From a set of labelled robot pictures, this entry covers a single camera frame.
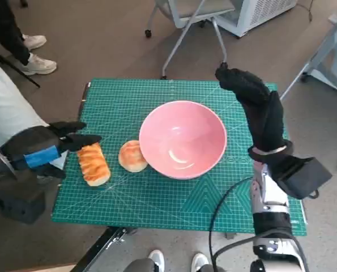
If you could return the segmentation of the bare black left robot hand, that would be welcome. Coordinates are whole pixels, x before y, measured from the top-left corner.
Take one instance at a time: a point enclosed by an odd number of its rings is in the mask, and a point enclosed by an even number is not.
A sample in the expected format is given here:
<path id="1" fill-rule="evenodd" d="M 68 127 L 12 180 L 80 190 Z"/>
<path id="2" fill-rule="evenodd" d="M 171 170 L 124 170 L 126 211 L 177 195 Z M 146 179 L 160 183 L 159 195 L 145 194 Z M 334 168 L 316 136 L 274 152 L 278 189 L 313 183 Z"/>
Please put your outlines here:
<path id="1" fill-rule="evenodd" d="M 101 141 L 101 136 L 78 134 L 86 123 L 54 122 L 48 126 L 27 128 L 8 140 L 1 151 L 16 170 L 31 169 L 39 176 L 65 178 L 65 172 L 51 162 L 66 151 L 79 151 Z"/>

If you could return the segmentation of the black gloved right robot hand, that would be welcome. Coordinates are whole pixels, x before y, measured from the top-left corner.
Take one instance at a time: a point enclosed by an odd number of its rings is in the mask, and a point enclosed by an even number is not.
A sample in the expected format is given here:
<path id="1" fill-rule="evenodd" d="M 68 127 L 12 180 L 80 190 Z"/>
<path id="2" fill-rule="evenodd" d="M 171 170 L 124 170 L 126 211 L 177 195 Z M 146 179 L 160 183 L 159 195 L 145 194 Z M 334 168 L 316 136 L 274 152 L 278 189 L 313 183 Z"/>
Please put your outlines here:
<path id="1" fill-rule="evenodd" d="M 242 105 L 254 147 L 264 152 L 283 147 L 283 106 L 279 94 L 248 71 L 222 66 L 215 76 L 220 87 L 232 91 Z"/>

